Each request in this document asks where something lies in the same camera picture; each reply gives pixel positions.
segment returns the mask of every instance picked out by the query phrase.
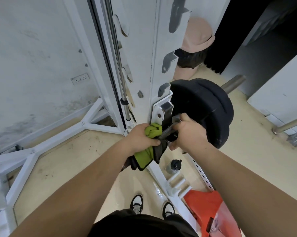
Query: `sneaker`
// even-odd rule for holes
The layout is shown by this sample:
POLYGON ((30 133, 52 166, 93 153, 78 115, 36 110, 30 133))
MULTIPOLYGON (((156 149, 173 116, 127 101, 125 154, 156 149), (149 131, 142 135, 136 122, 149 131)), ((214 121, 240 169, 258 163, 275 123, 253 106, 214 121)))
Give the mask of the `sneaker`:
POLYGON ((142 195, 138 194, 135 197, 133 197, 130 209, 132 209, 137 215, 142 213, 143 210, 143 197, 142 195))
POLYGON ((175 209, 174 206, 172 205, 172 203, 170 203, 169 201, 164 203, 163 206, 163 211, 162 211, 162 216, 163 216, 163 220, 169 216, 175 213, 175 209))

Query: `weight plate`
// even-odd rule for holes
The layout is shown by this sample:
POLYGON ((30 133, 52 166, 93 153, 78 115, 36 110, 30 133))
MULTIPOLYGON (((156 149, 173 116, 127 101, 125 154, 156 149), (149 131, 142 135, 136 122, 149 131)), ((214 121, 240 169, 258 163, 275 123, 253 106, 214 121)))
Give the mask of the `weight plate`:
POLYGON ((219 99, 208 89, 188 80, 171 83, 174 104, 172 115, 186 112, 207 130, 208 141, 220 148, 229 136, 229 122, 219 99))
POLYGON ((206 80, 206 79, 192 79, 190 81, 196 82, 199 85, 202 85, 203 87, 207 88, 209 91, 211 91, 214 96, 217 97, 217 99, 221 102, 225 112, 226 112, 226 118, 228 120, 229 125, 231 124, 233 117, 234 117, 234 109, 232 102, 229 98, 229 96, 226 94, 226 92, 217 84, 213 83, 212 81, 206 80))

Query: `black curtain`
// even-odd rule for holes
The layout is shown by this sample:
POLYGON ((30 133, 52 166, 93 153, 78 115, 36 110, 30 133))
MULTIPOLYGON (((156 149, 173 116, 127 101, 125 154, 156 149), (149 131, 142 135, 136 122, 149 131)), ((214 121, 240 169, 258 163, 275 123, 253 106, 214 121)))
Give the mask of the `black curtain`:
POLYGON ((272 0, 230 0, 204 63, 222 73, 272 0))

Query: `hand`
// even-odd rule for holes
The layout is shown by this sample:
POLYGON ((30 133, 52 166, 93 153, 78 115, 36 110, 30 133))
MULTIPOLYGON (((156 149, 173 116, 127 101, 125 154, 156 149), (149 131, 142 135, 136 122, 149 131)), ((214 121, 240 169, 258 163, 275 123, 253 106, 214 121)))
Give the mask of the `hand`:
POLYGON ((190 147, 194 145, 209 144, 206 129, 202 125, 190 119, 186 113, 182 113, 180 119, 182 122, 173 126, 178 131, 178 138, 170 144, 170 150, 180 147, 182 150, 189 152, 190 147))
POLYGON ((129 151, 129 156, 134 155, 136 152, 143 151, 150 146, 158 146, 161 143, 160 140, 151 139, 145 135, 144 130, 148 126, 149 124, 147 123, 136 125, 127 137, 122 139, 129 151))

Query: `forearm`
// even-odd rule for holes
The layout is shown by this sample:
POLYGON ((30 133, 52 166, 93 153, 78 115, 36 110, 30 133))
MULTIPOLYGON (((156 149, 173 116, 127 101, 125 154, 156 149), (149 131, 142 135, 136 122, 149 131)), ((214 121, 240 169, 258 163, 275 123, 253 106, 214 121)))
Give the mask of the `forearm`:
POLYGON ((297 236, 297 200, 211 144, 188 153, 221 194, 246 237, 297 236))
POLYGON ((11 237, 85 237, 95 221, 121 167, 129 156, 122 141, 69 180, 35 211, 11 237))

